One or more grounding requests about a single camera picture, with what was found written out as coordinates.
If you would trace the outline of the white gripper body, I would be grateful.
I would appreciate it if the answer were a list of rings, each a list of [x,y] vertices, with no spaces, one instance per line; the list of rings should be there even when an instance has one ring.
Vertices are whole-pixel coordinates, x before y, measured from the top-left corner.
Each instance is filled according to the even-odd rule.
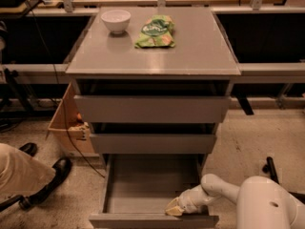
[[[178,197],[178,206],[184,214],[200,214],[210,202],[211,198],[202,188],[188,189]]]

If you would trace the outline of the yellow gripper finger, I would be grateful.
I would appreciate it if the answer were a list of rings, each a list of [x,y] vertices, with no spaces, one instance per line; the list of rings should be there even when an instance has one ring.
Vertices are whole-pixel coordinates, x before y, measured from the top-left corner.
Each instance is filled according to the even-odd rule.
[[[183,215],[184,210],[181,209],[181,208],[178,207],[178,206],[174,206],[173,208],[166,209],[166,210],[165,210],[165,213],[166,213],[168,216],[180,217],[180,216]]]
[[[172,201],[169,202],[169,204],[166,206],[166,208],[171,209],[178,205],[179,205],[179,198],[174,198]]]

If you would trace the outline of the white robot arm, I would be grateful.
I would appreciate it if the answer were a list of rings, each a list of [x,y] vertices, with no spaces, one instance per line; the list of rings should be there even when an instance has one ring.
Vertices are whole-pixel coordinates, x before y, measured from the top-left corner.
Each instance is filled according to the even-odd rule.
[[[207,174],[166,207],[169,216],[199,214],[204,205],[226,198],[236,205],[236,229],[305,229],[305,204],[267,177],[245,179],[240,186]]]

